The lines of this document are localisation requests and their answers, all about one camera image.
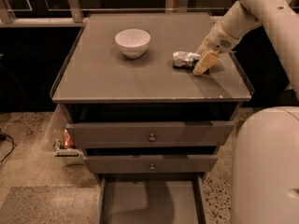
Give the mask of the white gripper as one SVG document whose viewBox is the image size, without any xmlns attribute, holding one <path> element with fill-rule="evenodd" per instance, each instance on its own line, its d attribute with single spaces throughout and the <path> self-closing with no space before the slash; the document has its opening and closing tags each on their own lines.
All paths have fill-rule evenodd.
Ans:
<svg viewBox="0 0 299 224">
<path fill-rule="evenodd" d="M 240 41 L 241 38 L 229 32 L 222 21 L 217 21 L 196 50 L 201 57 L 192 72 L 197 76 L 203 75 L 220 60 L 219 52 L 230 52 Z"/>
</svg>

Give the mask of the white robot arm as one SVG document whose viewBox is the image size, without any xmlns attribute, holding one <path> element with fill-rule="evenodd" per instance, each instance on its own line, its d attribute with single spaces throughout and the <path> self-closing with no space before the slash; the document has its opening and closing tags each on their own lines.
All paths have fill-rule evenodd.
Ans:
<svg viewBox="0 0 299 224">
<path fill-rule="evenodd" d="M 299 92 L 299 16 L 292 0 L 238 0 L 197 52 L 196 75 L 262 26 L 294 91 Z M 279 106 L 249 117 L 235 143 L 231 224 L 299 224 L 299 107 Z"/>
</svg>

